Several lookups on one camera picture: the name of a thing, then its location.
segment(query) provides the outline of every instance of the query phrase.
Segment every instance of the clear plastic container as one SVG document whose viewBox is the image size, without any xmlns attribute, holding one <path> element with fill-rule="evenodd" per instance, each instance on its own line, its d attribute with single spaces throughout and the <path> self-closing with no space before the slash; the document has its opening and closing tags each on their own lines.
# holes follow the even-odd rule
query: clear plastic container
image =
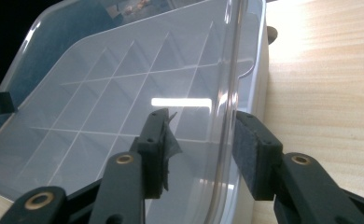
<svg viewBox="0 0 364 224">
<path fill-rule="evenodd" d="M 81 38 L 202 0 L 64 0 L 34 22 L 0 86 L 20 105 L 60 57 Z M 9 115 L 0 115 L 0 127 Z"/>
<path fill-rule="evenodd" d="M 167 107 L 183 153 L 170 159 L 170 191 L 147 201 L 147 223 L 231 222 L 234 111 L 264 106 L 264 7 L 204 1 L 76 42 L 0 129 L 0 194 L 81 189 Z"/>
</svg>

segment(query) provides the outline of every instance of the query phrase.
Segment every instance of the plastic tray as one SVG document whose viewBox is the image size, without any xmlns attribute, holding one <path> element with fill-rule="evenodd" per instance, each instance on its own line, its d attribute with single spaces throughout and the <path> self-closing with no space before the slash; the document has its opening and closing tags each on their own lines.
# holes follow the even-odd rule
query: plastic tray
<svg viewBox="0 0 364 224">
<path fill-rule="evenodd" d="M 201 2 L 76 42 L 0 130 L 0 194 L 90 184 L 168 107 L 183 153 L 170 160 L 170 191 L 147 201 L 147 223 L 227 221 L 237 95 L 258 114 L 267 80 L 264 2 L 248 5 Z"/>
<path fill-rule="evenodd" d="M 64 0 L 46 9 L 34 22 L 0 91 L 9 91 L 15 105 L 32 92 L 51 67 L 78 40 L 202 0 Z M 0 127 L 9 115 L 0 115 Z"/>
</svg>

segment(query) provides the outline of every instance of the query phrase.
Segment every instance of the wooden table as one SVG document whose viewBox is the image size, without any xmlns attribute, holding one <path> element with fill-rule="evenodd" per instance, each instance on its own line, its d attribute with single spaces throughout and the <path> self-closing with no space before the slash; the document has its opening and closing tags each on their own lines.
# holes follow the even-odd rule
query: wooden table
<svg viewBox="0 0 364 224">
<path fill-rule="evenodd" d="M 364 0 L 271 2 L 267 23 L 278 38 L 265 124 L 285 152 L 313 156 L 364 197 Z M 9 205 L 0 199 L 0 216 Z M 252 221 L 276 223 L 272 203 L 255 203 Z"/>
</svg>

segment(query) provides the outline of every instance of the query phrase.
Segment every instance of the black background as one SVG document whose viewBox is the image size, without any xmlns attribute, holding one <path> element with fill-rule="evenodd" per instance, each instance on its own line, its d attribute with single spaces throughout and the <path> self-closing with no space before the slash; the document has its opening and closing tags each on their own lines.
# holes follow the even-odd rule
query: black background
<svg viewBox="0 0 364 224">
<path fill-rule="evenodd" d="M 57 2 L 60 0 L 0 1 L 0 83 L 37 16 Z"/>
</svg>

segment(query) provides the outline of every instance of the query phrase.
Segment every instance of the grid compartment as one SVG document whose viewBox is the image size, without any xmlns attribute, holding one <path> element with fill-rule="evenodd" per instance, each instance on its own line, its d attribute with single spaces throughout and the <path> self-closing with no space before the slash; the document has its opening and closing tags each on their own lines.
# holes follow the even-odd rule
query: grid compartment
<svg viewBox="0 0 364 224">
<path fill-rule="evenodd" d="M 115 140 L 113 134 L 80 133 L 48 184 L 64 186 L 67 194 L 89 185 L 98 176 Z"/>
<path fill-rule="evenodd" d="M 189 85 L 193 79 L 194 68 L 150 73 L 136 98 L 133 108 L 121 129 L 121 133 L 140 134 L 147 115 L 159 109 L 152 105 L 153 98 L 185 98 L 188 96 Z M 179 119 L 182 107 L 170 107 L 170 115 L 177 113 Z M 175 130 L 177 121 L 173 120 L 170 127 Z"/>
<path fill-rule="evenodd" d="M 47 79 L 52 82 L 52 85 L 82 81 L 95 63 L 95 61 L 86 60 L 84 57 L 84 54 L 78 50 L 67 51 L 65 60 L 57 62 L 58 66 L 54 66 L 50 70 L 53 76 L 47 77 Z"/>
<path fill-rule="evenodd" d="M 219 32 L 213 22 L 211 23 L 208 37 L 205 40 L 203 53 L 200 59 L 200 65 L 216 64 L 220 62 L 220 56 L 222 52 L 222 39 Z"/>
<path fill-rule="evenodd" d="M 143 74 L 149 71 L 149 60 L 144 49 L 137 41 L 133 41 L 129 51 L 124 56 L 123 61 L 115 73 L 116 77 Z"/>
<path fill-rule="evenodd" d="M 50 131 L 17 176 L 16 188 L 46 186 L 76 136 L 76 132 Z"/>
<path fill-rule="evenodd" d="M 164 71 L 197 66 L 202 53 L 207 27 L 195 36 L 180 31 L 169 32 L 161 45 L 151 71 Z"/>
<path fill-rule="evenodd" d="M 80 130 L 104 91 L 106 84 L 107 80 L 83 83 L 58 118 L 54 127 L 56 129 Z"/>
<path fill-rule="evenodd" d="M 119 63 L 120 59 L 110 49 L 106 48 L 98 63 L 90 71 L 87 80 L 112 77 Z"/>
<path fill-rule="evenodd" d="M 20 108 L 21 113 L 16 114 L 16 119 L 23 120 L 28 127 L 52 127 L 78 87 L 77 83 L 58 85 L 47 82 L 28 104 Z"/>
<path fill-rule="evenodd" d="M 10 186 L 15 180 L 24 164 L 29 160 L 28 155 L 32 155 L 42 139 L 46 136 L 47 130 L 25 130 L 22 125 L 16 124 L 13 120 L 10 126 L 2 133 L 0 138 L 0 179 L 1 183 Z"/>
<path fill-rule="evenodd" d="M 189 98 L 206 99 L 209 105 L 185 107 L 175 135 L 182 139 L 207 140 L 210 125 L 209 114 L 215 109 L 219 65 L 199 67 L 189 91 Z"/>
<path fill-rule="evenodd" d="M 98 133 L 118 133 L 144 83 L 145 77 L 145 75 L 138 75 L 112 78 L 83 130 Z"/>
</svg>

